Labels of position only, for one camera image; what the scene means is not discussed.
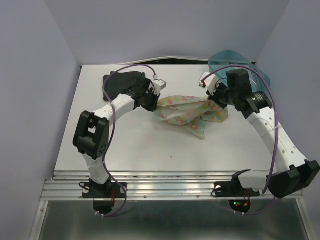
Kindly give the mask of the pastel floral skirt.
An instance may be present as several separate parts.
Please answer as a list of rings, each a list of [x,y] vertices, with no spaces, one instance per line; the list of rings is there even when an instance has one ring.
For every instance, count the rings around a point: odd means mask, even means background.
[[[207,123],[223,123],[229,111],[207,97],[174,95],[160,99],[154,115],[161,122],[180,126],[203,140]]]

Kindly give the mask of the dark dotted skirt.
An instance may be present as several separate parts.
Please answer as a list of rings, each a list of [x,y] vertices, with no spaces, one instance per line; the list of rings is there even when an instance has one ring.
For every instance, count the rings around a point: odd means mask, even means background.
[[[119,94],[125,93],[132,86],[138,82],[142,82],[147,79],[148,82],[151,80],[146,78],[146,74],[140,71],[129,71],[129,72],[117,72],[111,71],[109,74],[102,78],[102,93],[103,100],[108,102],[108,98],[105,96],[105,92],[109,98],[113,101]]]

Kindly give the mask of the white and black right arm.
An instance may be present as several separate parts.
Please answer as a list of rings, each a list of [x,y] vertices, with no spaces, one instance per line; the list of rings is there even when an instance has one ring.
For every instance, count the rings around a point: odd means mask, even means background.
[[[272,155],[269,173],[246,169],[232,175],[230,181],[216,182],[216,198],[259,196],[269,191],[282,199],[307,188],[320,171],[317,161],[309,161],[291,141],[278,120],[276,106],[263,91],[252,90],[250,68],[226,73],[227,84],[213,73],[203,74],[199,85],[207,89],[209,100],[221,108],[234,106],[253,126]]]

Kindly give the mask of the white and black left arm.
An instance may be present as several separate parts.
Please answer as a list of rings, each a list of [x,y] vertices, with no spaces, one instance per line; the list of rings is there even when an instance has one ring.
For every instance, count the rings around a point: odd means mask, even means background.
[[[111,196],[112,178],[104,164],[112,141],[110,128],[115,130],[116,121],[136,108],[154,112],[161,90],[166,86],[167,83],[161,79],[138,79],[104,107],[80,114],[72,143],[82,154],[89,170],[88,182],[80,184],[84,198]]]

